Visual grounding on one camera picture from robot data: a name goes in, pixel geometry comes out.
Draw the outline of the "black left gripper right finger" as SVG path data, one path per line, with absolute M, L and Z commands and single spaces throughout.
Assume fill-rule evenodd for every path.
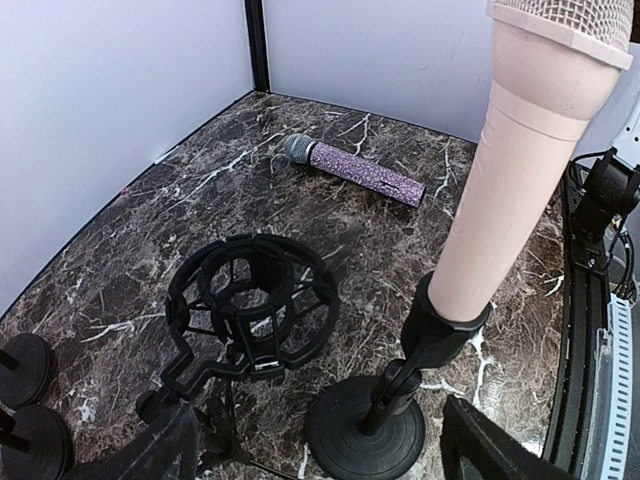
M 462 479 L 467 459 L 484 479 L 570 479 L 534 455 L 466 399 L 450 395 L 443 407 L 441 460 L 447 479 Z

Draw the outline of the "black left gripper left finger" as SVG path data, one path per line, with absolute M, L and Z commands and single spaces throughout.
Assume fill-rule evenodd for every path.
M 198 448 L 194 408 L 181 403 L 109 458 L 76 465 L 64 479 L 194 479 Z

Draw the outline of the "black tripod mic stand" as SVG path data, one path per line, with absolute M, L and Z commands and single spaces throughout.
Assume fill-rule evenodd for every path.
M 138 397 L 138 417 L 150 424 L 219 380 L 220 393 L 196 412 L 204 449 L 198 473 L 240 463 L 287 478 L 242 448 L 234 386 L 281 381 L 317 358 L 339 318 L 338 286 L 325 260 L 290 237 L 244 234 L 197 250 L 174 274 L 164 301 L 177 354 L 163 368 L 160 388 Z

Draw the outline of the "purple rhinestone microphone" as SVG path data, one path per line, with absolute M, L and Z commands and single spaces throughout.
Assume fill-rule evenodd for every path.
M 418 208 L 424 197 L 424 184 L 305 134 L 289 135 L 283 151 L 292 163 L 315 168 L 413 208 Z

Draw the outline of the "beige microphone round head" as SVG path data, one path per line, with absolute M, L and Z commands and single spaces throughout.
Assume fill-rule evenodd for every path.
M 632 63 L 629 1 L 491 1 L 486 119 L 428 296 L 476 319 L 526 244 L 577 142 Z

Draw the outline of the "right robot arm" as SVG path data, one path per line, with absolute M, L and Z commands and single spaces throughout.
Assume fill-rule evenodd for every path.
M 610 147 L 588 174 L 584 196 L 572 214 L 576 236 L 601 240 L 615 216 L 623 220 L 639 203 L 639 98 Z

